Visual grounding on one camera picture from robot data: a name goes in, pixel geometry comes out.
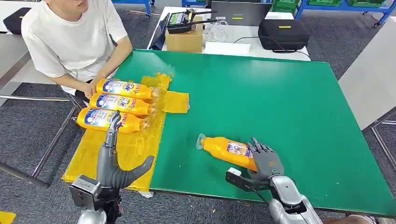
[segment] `white t-shirt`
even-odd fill
[[[115,42],[127,36],[110,0],[88,0],[77,22],[60,18],[41,1],[23,17],[21,30],[38,71],[49,77],[69,73],[82,82],[93,79],[109,60],[114,50],[110,35]]]

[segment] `cardboard box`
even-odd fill
[[[194,21],[201,20],[201,16],[194,17]],[[169,51],[202,52],[202,24],[193,25],[189,33],[169,34],[166,30],[165,43]]]

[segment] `robotic arm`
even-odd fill
[[[245,178],[239,170],[230,168],[226,172],[226,181],[244,191],[255,191],[262,200],[264,198],[257,191],[269,189],[272,194],[269,211],[278,224],[322,224],[311,203],[298,192],[293,180],[283,175],[278,154],[255,138],[252,141],[253,145],[247,145],[253,153],[257,172],[248,170],[250,177]]]
[[[120,111],[116,111],[110,118],[109,129],[106,133],[106,141],[102,144],[96,166],[96,179],[103,187],[122,189],[131,185],[136,179],[145,174],[153,164],[154,157],[148,156],[146,160],[132,170],[121,170],[118,165],[117,143],[118,129],[121,127]]]
[[[121,127],[120,111],[110,117],[106,140],[102,144],[96,166],[96,180],[80,175],[70,186],[74,204],[83,208],[78,224],[114,224],[122,215],[120,189],[150,170],[154,157],[132,170],[122,170],[117,160],[117,134]]]

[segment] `green table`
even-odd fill
[[[225,181],[237,166],[195,148],[200,133],[254,136],[278,152],[314,207],[396,216],[328,63],[135,50],[115,77],[140,81],[156,72],[174,74],[169,90],[190,93],[191,109],[166,115],[150,189],[258,201]]]

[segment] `bottle cap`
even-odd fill
[[[202,133],[198,135],[197,143],[195,145],[195,147],[197,149],[203,149],[204,148],[202,143],[205,141],[205,138],[206,138],[206,136],[204,134],[202,134]]]
[[[156,87],[151,87],[152,91],[151,91],[151,97],[153,99],[158,98],[160,96],[160,90]]]
[[[157,104],[153,103],[148,106],[148,114],[155,114],[157,112]]]
[[[149,126],[150,126],[150,120],[148,118],[145,118],[140,123],[140,130],[144,130]]]

